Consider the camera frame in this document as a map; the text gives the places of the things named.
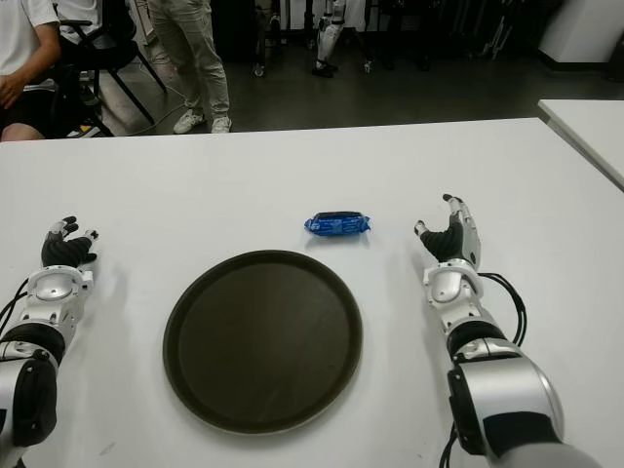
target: khaki pants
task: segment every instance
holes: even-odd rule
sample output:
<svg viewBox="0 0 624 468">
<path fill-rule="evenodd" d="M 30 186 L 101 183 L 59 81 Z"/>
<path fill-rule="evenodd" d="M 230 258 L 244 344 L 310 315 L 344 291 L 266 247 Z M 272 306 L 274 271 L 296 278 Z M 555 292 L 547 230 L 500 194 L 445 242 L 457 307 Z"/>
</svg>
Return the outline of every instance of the khaki pants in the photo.
<svg viewBox="0 0 624 468">
<path fill-rule="evenodd" d="M 216 54 L 210 0 L 148 0 L 158 39 L 177 68 L 186 107 L 224 117 L 230 107 L 227 79 Z"/>
</svg>

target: white robotic arm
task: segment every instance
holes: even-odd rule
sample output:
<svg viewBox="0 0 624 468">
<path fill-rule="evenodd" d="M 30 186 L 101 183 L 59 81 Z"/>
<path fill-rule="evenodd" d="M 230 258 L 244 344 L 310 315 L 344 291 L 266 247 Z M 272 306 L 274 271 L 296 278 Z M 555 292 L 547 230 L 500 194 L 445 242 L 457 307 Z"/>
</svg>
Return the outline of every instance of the white robotic arm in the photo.
<svg viewBox="0 0 624 468">
<path fill-rule="evenodd" d="M 431 232 L 419 221 L 415 232 L 440 262 L 426 270 L 424 286 L 453 363 L 449 400 L 461 446 L 492 467 L 599 468 L 563 443 L 564 412 L 553 385 L 481 305 L 477 227 L 462 200 L 444 199 L 448 230 Z"/>
<path fill-rule="evenodd" d="M 0 336 L 0 468 L 22 466 L 26 449 L 43 442 L 57 423 L 59 364 L 94 285 L 92 273 L 78 267 L 96 259 L 89 248 L 98 234 L 87 231 L 64 241 L 77 229 L 75 217 L 51 228 L 41 254 L 43 269 L 3 311 L 26 297 L 18 319 Z"/>
</svg>

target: plastic wrapper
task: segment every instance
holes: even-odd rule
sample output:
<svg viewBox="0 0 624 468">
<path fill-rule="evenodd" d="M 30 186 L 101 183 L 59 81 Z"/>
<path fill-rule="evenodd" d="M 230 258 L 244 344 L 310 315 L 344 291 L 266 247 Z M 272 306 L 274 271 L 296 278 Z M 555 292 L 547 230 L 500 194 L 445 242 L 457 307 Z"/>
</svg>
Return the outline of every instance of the plastic wrapper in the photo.
<svg viewBox="0 0 624 468">
<path fill-rule="evenodd" d="M 305 228 L 317 236 L 352 236 L 371 229 L 371 219 L 358 212 L 318 213 L 305 221 Z"/>
</svg>

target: brown tray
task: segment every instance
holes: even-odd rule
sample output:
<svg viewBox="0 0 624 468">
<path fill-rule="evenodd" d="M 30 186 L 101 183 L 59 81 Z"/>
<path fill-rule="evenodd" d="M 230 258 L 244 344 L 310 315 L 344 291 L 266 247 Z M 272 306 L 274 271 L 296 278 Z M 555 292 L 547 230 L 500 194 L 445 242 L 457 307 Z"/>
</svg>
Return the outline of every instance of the brown tray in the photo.
<svg viewBox="0 0 624 468">
<path fill-rule="evenodd" d="M 263 434 L 325 409 L 362 351 L 358 305 L 340 278 L 299 253 L 245 253 L 217 265 L 175 305 L 163 344 L 182 402 L 227 431 Z"/>
</svg>

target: chair leg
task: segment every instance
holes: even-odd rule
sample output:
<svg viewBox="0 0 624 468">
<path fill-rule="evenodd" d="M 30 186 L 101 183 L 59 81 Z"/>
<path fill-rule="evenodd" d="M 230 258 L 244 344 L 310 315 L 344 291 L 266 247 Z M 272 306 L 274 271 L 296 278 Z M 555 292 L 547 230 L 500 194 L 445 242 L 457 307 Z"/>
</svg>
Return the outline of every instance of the chair leg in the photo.
<svg viewBox="0 0 624 468">
<path fill-rule="evenodd" d="M 117 82 L 119 87 L 124 91 L 124 93 L 126 93 L 128 98 L 130 98 L 130 100 L 135 104 L 136 108 L 138 110 L 140 110 L 140 113 L 145 116 L 145 118 L 149 121 L 150 124 L 154 125 L 154 119 L 152 118 L 152 116 L 149 114 L 149 112 L 147 112 L 147 109 L 145 109 L 145 107 L 143 107 L 143 104 L 140 103 L 140 101 L 137 99 L 137 97 L 135 95 L 133 95 L 133 92 L 130 91 L 130 88 L 128 88 L 126 86 L 126 83 L 124 83 L 121 80 L 119 75 L 115 71 L 113 71 L 113 70 L 108 70 L 108 73 L 110 73 L 110 76 L 113 77 L 113 80 L 115 80 Z"/>
<path fill-rule="evenodd" d="M 105 134 L 107 137 L 114 137 L 114 134 L 110 131 L 108 127 L 104 125 L 101 119 L 96 116 L 95 112 L 94 112 L 94 115 L 91 117 L 91 120 L 93 121 L 94 124 L 96 124 L 96 127 L 98 127 L 99 130 L 103 134 Z"/>
<path fill-rule="evenodd" d="M 145 65 L 145 68 L 147 68 L 147 71 L 149 71 L 149 74 L 152 75 L 154 80 L 156 80 L 156 83 L 158 83 L 158 85 L 163 89 L 163 92 L 166 93 L 167 87 L 165 86 L 165 83 L 163 83 L 163 80 L 160 79 L 160 76 L 158 76 L 158 73 L 156 73 L 154 68 L 152 68 L 152 65 L 149 64 L 149 61 L 147 61 L 147 58 L 145 58 L 140 51 L 136 51 L 136 54 L 138 56 L 138 59 L 143 62 L 143 65 Z"/>
<path fill-rule="evenodd" d="M 94 70 L 94 95 L 99 98 L 99 70 Z"/>
</svg>

